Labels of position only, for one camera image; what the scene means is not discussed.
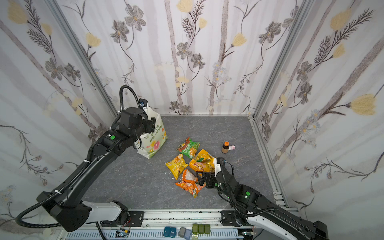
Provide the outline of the yellow snack bag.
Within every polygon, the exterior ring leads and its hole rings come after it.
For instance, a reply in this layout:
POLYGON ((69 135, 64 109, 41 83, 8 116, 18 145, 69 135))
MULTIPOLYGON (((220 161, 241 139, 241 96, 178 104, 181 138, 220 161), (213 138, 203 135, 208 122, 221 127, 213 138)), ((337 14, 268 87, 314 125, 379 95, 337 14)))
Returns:
POLYGON ((190 161, 189 167, 195 172, 207 172, 214 173, 214 157, 206 150, 202 149, 195 157, 190 161))

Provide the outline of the white floral paper bag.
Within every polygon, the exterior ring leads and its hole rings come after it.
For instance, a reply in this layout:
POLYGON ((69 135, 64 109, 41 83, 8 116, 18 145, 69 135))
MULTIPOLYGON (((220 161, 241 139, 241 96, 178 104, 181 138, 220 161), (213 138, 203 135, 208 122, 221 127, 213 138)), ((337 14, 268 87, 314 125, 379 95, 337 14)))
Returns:
POLYGON ((134 143, 134 147, 137 149, 138 154, 150 159, 159 151, 168 137, 161 115, 155 112, 151 107, 144 107, 144 110, 149 119, 156 119, 155 130, 153 133, 145 133, 141 135, 140 140, 137 140, 134 143))

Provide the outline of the orange candy snack bag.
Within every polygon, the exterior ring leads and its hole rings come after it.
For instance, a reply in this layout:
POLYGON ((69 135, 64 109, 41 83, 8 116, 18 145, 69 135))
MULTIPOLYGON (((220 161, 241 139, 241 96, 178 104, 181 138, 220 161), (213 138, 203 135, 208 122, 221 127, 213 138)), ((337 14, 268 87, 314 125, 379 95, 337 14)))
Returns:
POLYGON ((205 183, 200 185, 198 178, 187 169, 183 171, 182 181, 175 183, 175 185, 189 192, 194 198, 196 198, 198 193, 206 186, 205 183))

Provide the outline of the small yellow chips bag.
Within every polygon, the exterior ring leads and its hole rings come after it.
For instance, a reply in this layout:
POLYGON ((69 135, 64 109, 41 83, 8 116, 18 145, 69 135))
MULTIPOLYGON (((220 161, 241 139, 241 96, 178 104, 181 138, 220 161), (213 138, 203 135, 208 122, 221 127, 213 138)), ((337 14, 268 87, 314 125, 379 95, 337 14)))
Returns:
POLYGON ((184 160, 183 154, 179 154, 170 162, 165 163, 165 165, 171 171, 175 180, 177 180, 180 174, 182 174, 183 171, 188 167, 188 164, 184 160))

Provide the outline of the green corn chips packet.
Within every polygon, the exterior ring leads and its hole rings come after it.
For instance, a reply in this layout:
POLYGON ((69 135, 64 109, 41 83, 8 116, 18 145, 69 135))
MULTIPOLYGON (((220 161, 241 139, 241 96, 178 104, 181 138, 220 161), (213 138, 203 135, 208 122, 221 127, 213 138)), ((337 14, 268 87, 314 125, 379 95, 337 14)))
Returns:
POLYGON ((183 143, 181 143, 177 151, 180 152, 181 154, 189 157, 190 159, 193 159, 200 147, 199 142, 194 142, 193 140, 188 137, 183 143))

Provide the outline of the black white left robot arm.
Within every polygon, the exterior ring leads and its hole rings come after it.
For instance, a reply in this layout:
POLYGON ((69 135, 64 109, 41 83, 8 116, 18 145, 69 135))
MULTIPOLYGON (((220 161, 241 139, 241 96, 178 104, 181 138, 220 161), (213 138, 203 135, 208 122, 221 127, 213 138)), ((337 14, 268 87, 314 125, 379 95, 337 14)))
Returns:
POLYGON ((153 133, 156 118, 149 108, 126 108, 111 129, 89 149, 87 158, 58 187, 42 192, 37 201, 67 232, 84 224, 100 222, 107 227, 124 226, 131 220, 128 208, 118 201, 91 203, 82 198, 100 176, 127 148, 134 146, 142 134, 153 133))

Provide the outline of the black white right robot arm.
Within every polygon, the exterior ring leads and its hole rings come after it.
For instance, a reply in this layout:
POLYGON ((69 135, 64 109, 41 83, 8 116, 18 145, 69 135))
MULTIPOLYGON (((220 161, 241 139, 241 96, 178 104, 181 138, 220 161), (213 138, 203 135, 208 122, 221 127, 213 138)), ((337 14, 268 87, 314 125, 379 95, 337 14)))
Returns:
POLYGON ((234 209, 232 217, 222 219, 231 227, 253 226, 283 240, 328 240, 328 227, 321 221, 310 222, 268 200, 257 190, 240 184, 223 169, 219 173, 197 172, 199 183, 215 189, 234 209))

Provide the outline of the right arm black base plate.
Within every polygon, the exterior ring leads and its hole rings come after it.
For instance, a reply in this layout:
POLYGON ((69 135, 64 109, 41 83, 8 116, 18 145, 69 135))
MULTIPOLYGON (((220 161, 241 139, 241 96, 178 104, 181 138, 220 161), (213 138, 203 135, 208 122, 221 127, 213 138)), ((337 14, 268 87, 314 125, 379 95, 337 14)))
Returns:
POLYGON ((223 227, 241 227, 242 224, 237 220, 234 210, 221 211, 221 224, 223 227))

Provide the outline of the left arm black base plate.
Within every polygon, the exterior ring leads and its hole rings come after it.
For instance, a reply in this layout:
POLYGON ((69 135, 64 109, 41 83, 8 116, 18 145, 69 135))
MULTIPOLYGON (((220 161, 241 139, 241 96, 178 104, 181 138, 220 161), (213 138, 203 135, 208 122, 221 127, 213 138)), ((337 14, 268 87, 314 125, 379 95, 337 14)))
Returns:
POLYGON ((144 220, 144 211, 126 211, 123 210, 116 220, 101 221, 102 227, 141 227, 144 220))

